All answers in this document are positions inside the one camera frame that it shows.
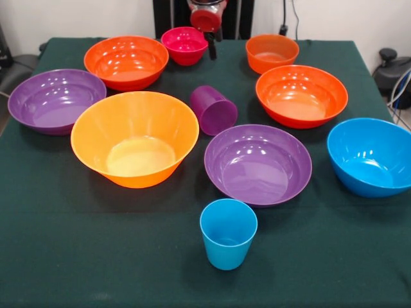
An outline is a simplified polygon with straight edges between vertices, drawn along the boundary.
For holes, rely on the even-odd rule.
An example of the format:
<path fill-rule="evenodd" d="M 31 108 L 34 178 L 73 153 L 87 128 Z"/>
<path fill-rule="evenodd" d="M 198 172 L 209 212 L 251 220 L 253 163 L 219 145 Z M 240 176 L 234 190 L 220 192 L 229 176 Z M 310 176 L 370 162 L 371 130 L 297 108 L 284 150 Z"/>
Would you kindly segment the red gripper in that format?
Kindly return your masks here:
<path fill-rule="evenodd" d="M 222 15 L 227 6 L 226 0 L 188 0 L 191 11 L 191 25 L 205 33 L 208 44 L 209 57 L 216 60 L 216 47 L 214 41 L 222 41 Z"/>

